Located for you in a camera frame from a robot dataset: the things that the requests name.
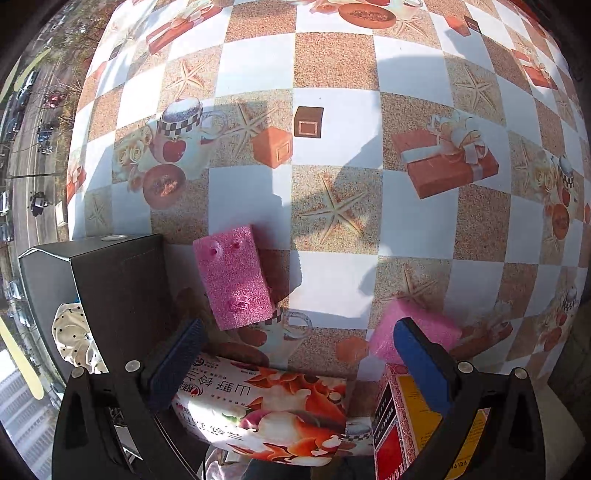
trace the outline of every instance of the starfish print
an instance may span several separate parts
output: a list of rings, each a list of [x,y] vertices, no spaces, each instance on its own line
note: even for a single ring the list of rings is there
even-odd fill
[[[425,302],[423,300],[423,294],[428,293],[429,290],[431,290],[431,287],[435,285],[436,280],[429,280],[423,285],[415,287],[408,265],[404,265],[402,267],[402,273],[404,275],[404,285],[402,287],[402,291],[398,291],[391,297],[383,299],[382,301],[390,301],[393,299],[412,300],[420,307],[426,308]]]
[[[329,218],[329,220],[326,222],[323,232],[320,235],[320,244],[323,244],[330,234],[335,231],[335,227],[339,223],[342,223],[344,227],[348,228],[349,230],[353,230],[358,235],[363,235],[361,227],[358,225],[357,221],[347,213],[347,210],[352,208],[353,205],[359,203],[368,193],[357,193],[348,199],[339,202],[334,191],[329,186],[327,179],[323,175],[320,175],[320,179],[322,180],[322,185],[324,186],[323,206],[316,210],[312,210],[311,212],[300,214],[302,217],[324,216]]]
[[[521,152],[523,153],[524,161],[523,161],[522,165],[517,165],[515,167],[515,170],[525,172],[525,178],[523,179],[523,181],[521,183],[521,191],[523,193],[525,193],[527,191],[527,186],[529,185],[530,180],[531,180],[531,172],[530,172],[531,159],[530,159],[530,154],[527,153],[527,148],[525,147],[525,142],[523,140],[521,140]]]
[[[556,100],[556,105],[558,106],[558,111],[562,113],[562,117],[564,120],[571,120],[574,122],[573,112],[569,108],[569,104],[567,100],[563,100],[562,98]]]
[[[486,2],[486,0],[470,0],[470,3],[475,7],[480,8],[480,10],[487,11],[490,14],[496,16],[495,11],[493,8]]]
[[[476,110],[479,100],[483,100],[485,103],[488,103],[488,105],[490,105],[492,109],[496,111],[495,104],[485,93],[486,90],[492,87],[492,82],[483,82],[479,80],[466,64],[464,64],[464,69],[466,70],[469,81],[467,83],[456,83],[456,86],[474,92],[474,100],[472,101],[471,111],[474,112]]]
[[[238,146],[232,153],[232,158],[234,160],[238,158],[238,155],[240,155],[242,149],[246,146],[246,143],[248,143],[252,137],[255,137],[261,133],[260,124],[263,123],[272,113],[277,111],[277,107],[274,106],[269,108],[269,110],[266,110],[264,113],[254,118],[250,118],[248,111],[246,110],[246,105],[244,103],[238,103],[237,105],[238,112],[240,113],[238,116],[238,126],[232,128],[222,135],[222,137],[228,137],[234,134],[239,134],[240,136]]]
[[[105,205],[98,201],[97,195],[92,196],[91,204],[90,204],[91,212],[88,216],[88,220],[97,224],[98,227],[107,227],[107,222],[105,220]]]
[[[422,19],[422,16],[418,14],[414,14],[411,18],[399,18],[396,20],[396,30],[394,31],[394,35],[399,37],[405,30],[415,31],[419,33],[422,37],[426,37],[427,33],[417,25],[419,20]]]
[[[187,67],[187,63],[183,60],[181,61],[181,78],[179,78],[176,82],[171,83],[164,90],[171,90],[175,87],[179,87],[177,94],[174,96],[175,100],[178,100],[180,96],[183,94],[185,88],[189,85],[198,87],[198,88],[205,88],[203,80],[197,76],[197,74],[203,70],[203,67],[209,63],[209,59],[203,60],[199,65],[197,65],[193,70],[189,70]]]

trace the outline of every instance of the gift box print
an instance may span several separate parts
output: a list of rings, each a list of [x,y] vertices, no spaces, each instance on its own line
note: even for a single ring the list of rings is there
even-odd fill
[[[458,111],[451,119],[433,115],[427,129],[392,135],[420,199],[499,172],[473,120]]]

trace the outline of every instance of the printed tablecloth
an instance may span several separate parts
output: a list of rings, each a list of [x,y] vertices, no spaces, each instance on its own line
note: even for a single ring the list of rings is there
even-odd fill
[[[568,65],[508,0],[128,0],[87,74],[67,208],[72,238],[163,233],[213,353],[346,377],[368,417],[392,298],[454,319],[458,358],[547,380],[590,180]],[[220,332],[191,243],[247,223],[281,309]]]

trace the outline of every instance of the pink foam block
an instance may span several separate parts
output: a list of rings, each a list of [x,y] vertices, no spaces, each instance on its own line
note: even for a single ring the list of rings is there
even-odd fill
[[[193,251],[213,315],[222,330],[273,316],[249,225],[195,240]]]
[[[403,363],[394,347],[392,332],[396,322],[405,317],[412,318],[429,340],[440,343],[446,351],[455,346],[462,334],[460,328],[449,318],[427,312],[414,302],[394,299],[386,308],[382,320],[369,340],[371,354],[388,364]]]

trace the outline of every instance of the screw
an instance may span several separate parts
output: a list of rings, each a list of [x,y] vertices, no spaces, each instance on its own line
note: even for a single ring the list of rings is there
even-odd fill
[[[525,368],[516,368],[514,374],[517,378],[520,378],[521,380],[525,380],[527,378],[527,371],[525,370]]]
[[[474,367],[470,362],[460,362],[457,365],[457,369],[463,374],[471,374],[474,370]]]
[[[139,368],[141,367],[141,363],[139,363],[137,360],[130,360],[129,362],[127,362],[125,364],[125,369],[131,373],[131,372],[137,372],[139,370]]]
[[[81,377],[83,374],[84,374],[83,367],[76,367],[74,370],[72,370],[72,377],[73,378]]]

